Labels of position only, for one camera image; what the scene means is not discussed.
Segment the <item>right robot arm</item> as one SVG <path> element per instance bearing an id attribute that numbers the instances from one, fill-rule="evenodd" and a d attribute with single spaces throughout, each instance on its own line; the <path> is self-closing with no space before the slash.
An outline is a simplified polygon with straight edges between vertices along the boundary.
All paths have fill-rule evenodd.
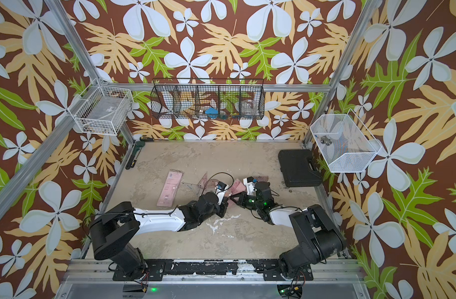
<path id="1" fill-rule="evenodd" d="M 337 225 L 319 205 L 305 209 L 284 206 L 275 202 L 279 194 L 269 182 L 250 183 L 250 192 L 243 191 L 230 197 L 236 205 L 252 212 L 255 218 L 270 225 L 293 229 L 298 245 L 280 254 L 277 270 L 286 279 L 304 275 L 308 267 L 346 249 L 345 238 Z"/>

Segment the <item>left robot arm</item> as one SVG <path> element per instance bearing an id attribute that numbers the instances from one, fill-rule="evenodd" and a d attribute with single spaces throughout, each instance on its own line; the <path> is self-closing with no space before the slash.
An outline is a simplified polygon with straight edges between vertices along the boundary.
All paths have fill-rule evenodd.
<path id="1" fill-rule="evenodd" d="M 139 280 L 148 275 L 149 266 L 141 251 L 130 244 L 131 239 L 151 232 L 188 231 L 213 215 L 222 218 L 228 207 L 224 195 L 223 191 L 211 191 L 196 201 L 163 211 L 134 208 L 124 201 L 91 222 L 94 259 L 111 260 L 124 280 Z"/>

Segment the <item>pink ruler set pouch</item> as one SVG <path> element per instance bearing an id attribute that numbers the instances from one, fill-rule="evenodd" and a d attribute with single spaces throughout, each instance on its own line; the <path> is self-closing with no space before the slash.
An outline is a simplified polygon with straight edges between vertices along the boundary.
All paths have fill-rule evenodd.
<path id="1" fill-rule="evenodd" d="M 169 171 L 157 201 L 157 207 L 170 208 L 173 205 L 183 174 L 182 171 L 175 169 Z"/>
<path id="2" fill-rule="evenodd" d="M 239 194 L 243 191 L 246 191 L 245 185 L 239 179 L 236 179 L 234 184 L 224 194 L 223 202 L 226 203 L 230 196 Z"/>

